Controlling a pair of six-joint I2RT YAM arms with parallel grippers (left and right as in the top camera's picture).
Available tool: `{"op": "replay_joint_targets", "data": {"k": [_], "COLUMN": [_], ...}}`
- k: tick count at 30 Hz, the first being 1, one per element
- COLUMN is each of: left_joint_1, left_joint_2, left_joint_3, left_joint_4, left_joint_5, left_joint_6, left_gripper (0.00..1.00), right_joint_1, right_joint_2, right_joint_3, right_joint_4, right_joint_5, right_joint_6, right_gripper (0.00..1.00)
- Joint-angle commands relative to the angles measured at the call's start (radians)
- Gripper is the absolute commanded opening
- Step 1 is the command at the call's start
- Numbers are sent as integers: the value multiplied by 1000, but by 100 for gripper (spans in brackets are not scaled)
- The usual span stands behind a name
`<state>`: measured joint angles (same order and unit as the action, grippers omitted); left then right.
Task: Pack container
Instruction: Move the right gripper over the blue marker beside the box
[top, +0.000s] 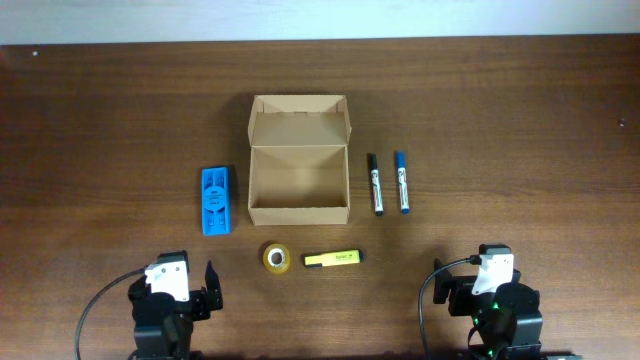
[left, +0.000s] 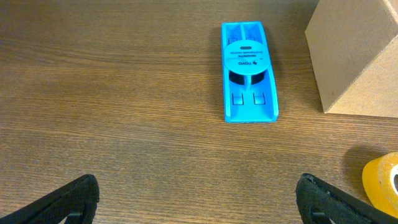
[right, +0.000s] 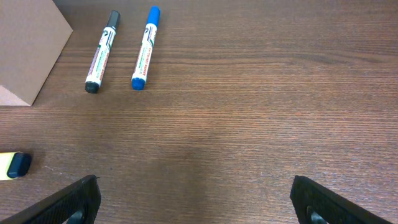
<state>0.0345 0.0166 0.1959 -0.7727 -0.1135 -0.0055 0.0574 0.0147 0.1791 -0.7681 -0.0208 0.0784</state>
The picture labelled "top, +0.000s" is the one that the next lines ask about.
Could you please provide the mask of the yellow adhesive tape roll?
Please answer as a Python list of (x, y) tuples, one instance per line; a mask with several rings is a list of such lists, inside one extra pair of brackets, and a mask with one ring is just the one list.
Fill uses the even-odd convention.
[(271, 244), (263, 253), (263, 263), (266, 269), (273, 274), (285, 273), (291, 264), (291, 256), (286, 246)]

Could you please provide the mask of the blue whiteboard eraser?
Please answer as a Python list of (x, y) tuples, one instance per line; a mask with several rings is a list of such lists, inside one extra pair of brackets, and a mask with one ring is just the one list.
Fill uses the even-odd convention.
[(201, 172), (201, 223), (205, 236), (231, 233), (231, 200), (227, 167)]

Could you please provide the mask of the yellow highlighter pen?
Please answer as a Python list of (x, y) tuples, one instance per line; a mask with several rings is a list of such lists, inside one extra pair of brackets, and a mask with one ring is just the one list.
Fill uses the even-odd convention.
[(358, 249), (305, 255), (303, 257), (304, 266), (307, 268), (352, 265), (362, 261), (363, 253)]

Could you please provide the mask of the black whiteboard marker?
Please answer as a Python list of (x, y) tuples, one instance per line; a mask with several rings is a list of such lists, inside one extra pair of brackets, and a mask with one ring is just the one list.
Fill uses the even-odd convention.
[(377, 158), (375, 154), (371, 153), (368, 159), (369, 159), (374, 213), (376, 216), (383, 216), (384, 207), (383, 207), (382, 194), (381, 194), (381, 188), (380, 188)]

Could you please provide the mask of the blue whiteboard marker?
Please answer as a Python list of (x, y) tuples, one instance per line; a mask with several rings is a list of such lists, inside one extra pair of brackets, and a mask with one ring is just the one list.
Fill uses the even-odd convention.
[(396, 165), (399, 187), (399, 200), (401, 213), (407, 215), (410, 212), (408, 186), (406, 177), (406, 162), (403, 152), (396, 153)]

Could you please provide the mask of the brown cardboard box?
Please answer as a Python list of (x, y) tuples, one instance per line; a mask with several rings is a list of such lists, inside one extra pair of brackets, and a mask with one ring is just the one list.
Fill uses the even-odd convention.
[(257, 95), (248, 123), (256, 226), (346, 224), (351, 124), (344, 95)]

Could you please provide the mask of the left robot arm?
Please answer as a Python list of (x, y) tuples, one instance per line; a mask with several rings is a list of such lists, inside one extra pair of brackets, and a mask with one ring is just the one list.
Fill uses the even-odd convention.
[(200, 359), (191, 349), (194, 324), (208, 320), (223, 308), (218, 274), (211, 263), (205, 270), (205, 285), (189, 288), (186, 251), (160, 254), (142, 269), (142, 277), (128, 289), (135, 322), (135, 357), (138, 359)]

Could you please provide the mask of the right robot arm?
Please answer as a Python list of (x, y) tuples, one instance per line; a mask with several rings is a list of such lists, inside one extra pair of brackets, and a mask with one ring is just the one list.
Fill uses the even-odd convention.
[(447, 304), (452, 317), (468, 317), (472, 327), (469, 343), (462, 353), (466, 359), (577, 359), (571, 352), (545, 353), (540, 341), (543, 317), (540, 293), (520, 282), (515, 257), (504, 244), (482, 244), (478, 252), (448, 264), (436, 258), (434, 270), (423, 282), (418, 299), (421, 340), (428, 359), (423, 302), (426, 287), (434, 285), (433, 302)]

